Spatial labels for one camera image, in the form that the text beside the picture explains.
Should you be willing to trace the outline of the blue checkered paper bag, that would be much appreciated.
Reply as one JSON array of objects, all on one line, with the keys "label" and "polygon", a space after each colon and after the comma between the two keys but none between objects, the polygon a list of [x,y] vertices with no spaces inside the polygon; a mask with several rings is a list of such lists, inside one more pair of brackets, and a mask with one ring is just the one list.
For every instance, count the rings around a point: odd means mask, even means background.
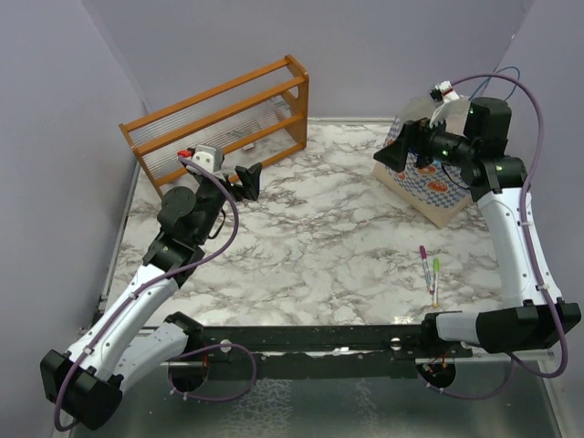
[{"label": "blue checkered paper bag", "polygon": [[[453,104],[445,119],[447,132],[462,135],[468,109],[466,97]],[[429,97],[411,99],[395,117],[383,146],[390,145],[397,139],[404,121],[430,118],[434,110],[434,102]],[[415,162],[416,156],[410,153],[403,172],[395,172],[376,162],[372,175],[433,224],[440,228],[445,227],[472,203],[471,195],[460,178],[460,170],[444,165],[444,172],[440,161],[417,169]]]}]

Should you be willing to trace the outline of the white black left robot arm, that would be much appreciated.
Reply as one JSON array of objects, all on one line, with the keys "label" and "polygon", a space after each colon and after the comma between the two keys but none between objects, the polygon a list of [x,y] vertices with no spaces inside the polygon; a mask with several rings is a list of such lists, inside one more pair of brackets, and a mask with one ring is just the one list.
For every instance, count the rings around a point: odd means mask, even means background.
[{"label": "white black left robot arm", "polygon": [[[225,242],[211,255],[202,249],[216,237],[212,229],[226,205],[237,218],[237,202],[257,199],[262,165],[236,167],[239,182],[232,184],[190,159],[180,162],[198,181],[197,190],[180,186],[162,197],[160,231],[125,291],[65,352],[52,349],[41,360],[43,387],[55,405],[53,422],[59,432],[78,423],[100,428],[118,409],[124,393],[154,368],[174,357],[191,360],[200,352],[201,337],[172,322],[161,324],[146,338],[138,334],[198,266],[230,246]],[[62,413],[71,416],[72,424],[62,423]]]}]

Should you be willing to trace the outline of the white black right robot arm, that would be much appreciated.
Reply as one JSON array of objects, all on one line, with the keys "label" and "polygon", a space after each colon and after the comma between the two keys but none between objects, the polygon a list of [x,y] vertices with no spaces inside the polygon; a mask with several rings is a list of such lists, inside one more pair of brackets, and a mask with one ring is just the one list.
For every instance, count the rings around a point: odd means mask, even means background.
[{"label": "white black right robot arm", "polygon": [[525,191],[523,161],[506,154],[512,110],[501,99],[469,103],[464,130],[447,130],[446,120],[401,120],[397,138],[374,155],[391,170],[405,169],[409,155],[424,168],[434,161],[459,169],[493,241],[502,282],[503,306],[485,312],[444,312],[419,335],[421,350],[439,357],[453,342],[489,353],[512,353],[567,345],[579,324],[579,305],[564,300],[538,241]]}]

